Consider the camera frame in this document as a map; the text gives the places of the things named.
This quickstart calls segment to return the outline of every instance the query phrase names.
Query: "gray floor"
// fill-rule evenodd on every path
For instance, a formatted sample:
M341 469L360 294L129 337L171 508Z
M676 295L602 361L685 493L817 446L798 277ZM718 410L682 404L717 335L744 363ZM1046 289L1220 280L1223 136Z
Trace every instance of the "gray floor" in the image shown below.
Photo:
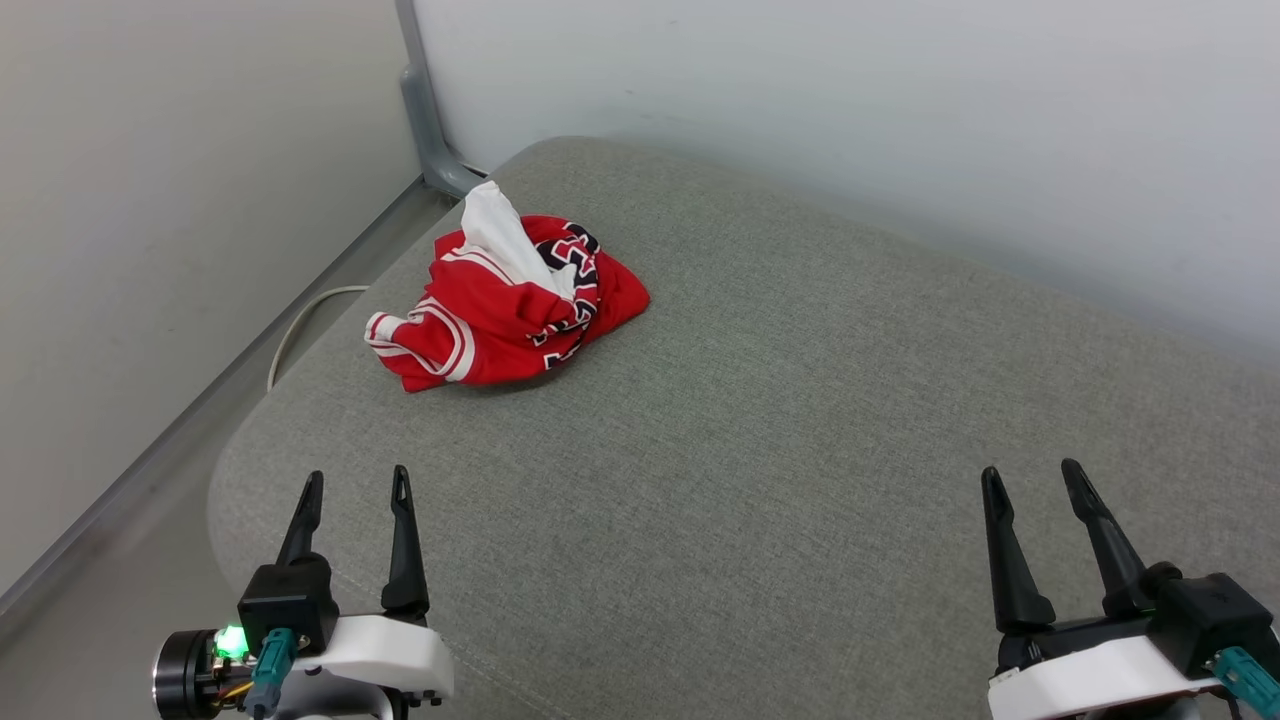
M367 284L417 241L451 202L417 188L333 268L325 287ZM353 300L325 301L289 357L296 359ZM180 629L236 616L238 591L214 564L205 502L223 445L265 392L280 332L219 388L141 473L114 520L81 543L72 573L46 591L0 644L0 716L156 717L151 664ZM284 370L288 370L288 361Z

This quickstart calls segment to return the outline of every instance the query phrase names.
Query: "teal connector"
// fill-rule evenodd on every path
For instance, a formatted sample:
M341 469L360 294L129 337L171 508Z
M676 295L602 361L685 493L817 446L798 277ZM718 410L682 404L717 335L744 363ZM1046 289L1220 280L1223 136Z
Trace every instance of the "teal connector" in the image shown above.
M253 720L262 720L275 715L275 708L280 705L280 689L284 678L293 669L293 661L298 659L298 638L293 630L276 628L268 633L262 641L262 652L257 656L257 665L253 667L253 687L244 696L244 710Z
M1229 647L1217 653L1213 675L1265 720L1280 720L1280 683L1244 648Z

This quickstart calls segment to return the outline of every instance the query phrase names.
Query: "white cable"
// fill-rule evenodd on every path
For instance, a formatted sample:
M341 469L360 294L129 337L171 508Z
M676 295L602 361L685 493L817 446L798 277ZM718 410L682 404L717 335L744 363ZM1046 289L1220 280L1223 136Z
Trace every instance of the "white cable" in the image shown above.
M302 327L302 320L306 320L311 313L315 311L317 305L334 295L342 295L344 292L364 292L366 290L369 290L367 284L348 284L326 290L308 300L307 304L302 306L302 310L298 310L293 322L289 323L289 329L284 331L284 337L280 338L279 347L275 348L275 357L271 357L271 369L266 372L266 392L271 392L271 388L275 387L275 373L280 366L280 359L284 357L284 352L289 348L289 343L293 342L293 334L298 332L300 327Z

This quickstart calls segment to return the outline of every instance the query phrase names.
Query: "gray metal frame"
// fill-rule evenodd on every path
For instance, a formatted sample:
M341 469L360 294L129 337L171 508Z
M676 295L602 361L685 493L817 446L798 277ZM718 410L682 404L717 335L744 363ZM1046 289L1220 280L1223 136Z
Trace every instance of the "gray metal frame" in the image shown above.
M463 167L444 142L413 0L396 0L396 14L399 15L404 49L408 51L408 65L401 73L401 94L404 96L404 111L408 113L410 129L417 146L417 159L422 165L422 182L454 197L463 197L480 184L481 178Z

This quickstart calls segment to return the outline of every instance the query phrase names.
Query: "white fabric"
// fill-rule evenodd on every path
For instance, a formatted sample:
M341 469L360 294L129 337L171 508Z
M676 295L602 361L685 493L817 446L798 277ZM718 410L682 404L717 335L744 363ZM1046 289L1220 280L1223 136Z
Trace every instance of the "white fabric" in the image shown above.
M538 255L520 224L520 215L493 181L467 193L462 209L462 234L466 242L440 259L449 263L476 263L507 284L534 283L564 300L573 299L573 265L552 270Z

